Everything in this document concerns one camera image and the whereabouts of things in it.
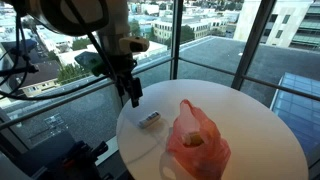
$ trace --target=white round table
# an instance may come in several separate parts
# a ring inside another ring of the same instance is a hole
[[[127,102],[117,123],[121,157],[137,180],[193,179],[166,152],[179,104],[189,99],[218,126],[231,149],[224,180],[306,180],[308,168],[302,148],[291,130],[253,98],[219,84],[174,80],[143,89],[140,106]],[[161,119],[140,129],[139,120],[158,111]]]

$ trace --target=plastic bag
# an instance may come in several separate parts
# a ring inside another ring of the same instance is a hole
[[[182,136],[199,132],[203,142],[196,147],[186,147]],[[221,138],[216,124],[188,100],[180,103],[180,115],[173,124],[167,151],[196,179],[221,179],[231,151]]]

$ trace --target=pink plastic bag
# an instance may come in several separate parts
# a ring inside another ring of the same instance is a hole
[[[182,136],[200,132],[203,144],[186,147]],[[227,141],[221,138],[216,124],[188,100],[180,103],[180,115],[173,124],[173,132],[167,143],[167,151],[196,179],[221,179],[231,151]]]

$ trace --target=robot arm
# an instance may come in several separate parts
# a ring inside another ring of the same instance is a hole
[[[12,4],[20,14],[29,14],[48,29],[69,36],[82,36],[87,32],[70,8],[68,0],[3,0]],[[90,32],[97,31],[100,47],[107,56],[115,76],[119,95],[126,90],[133,107],[139,105],[142,96],[138,78],[132,77],[137,65],[133,52],[146,51],[149,42],[140,37],[130,37],[127,0],[70,0],[81,15]]]

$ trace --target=city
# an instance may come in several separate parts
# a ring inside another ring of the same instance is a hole
[[[239,66],[260,2],[185,0],[178,78],[201,79],[231,86],[232,74],[236,73]],[[12,67],[15,57],[10,53],[5,54],[15,46],[15,13],[11,6],[0,5],[0,52],[3,55],[0,68],[4,70]],[[133,54],[138,61],[134,71],[170,59],[173,1],[128,0],[128,11],[131,35],[150,41],[148,51]],[[22,25],[26,38],[37,44],[29,55],[32,64],[40,71],[39,74],[28,76],[21,88],[14,92],[15,95],[35,97],[55,94],[96,79],[75,61],[75,57],[83,52],[97,52],[86,36],[56,34],[28,16],[22,19]],[[278,0],[264,28],[248,76],[320,96],[319,51],[320,2]],[[208,69],[207,66],[219,68],[229,74]],[[170,63],[165,62],[136,76],[141,79],[142,86],[147,87],[169,80],[169,72]],[[23,74],[12,76],[7,83],[1,85],[1,90],[10,93],[21,82],[22,76]],[[241,91],[283,119],[295,133],[305,154],[320,143],[319,102],[297,101],[302,97],[284,94],[250,81],[245,81]],[[292,96],[291,100],[285,99],[285,95]],[[28,147],[61,131],[69,131],[76,140],[84,140],[96,146],[101,140],[109,140],[115,136],[118,115],[112,104],[113,96],[112,87],[103,88],[19,123],[12,129]],[[0,105],[11,119],[15,119],[62,98],[32,102],[4,98],[0,100]],[[298,120],[288,120],[288,117],[293,116]]]

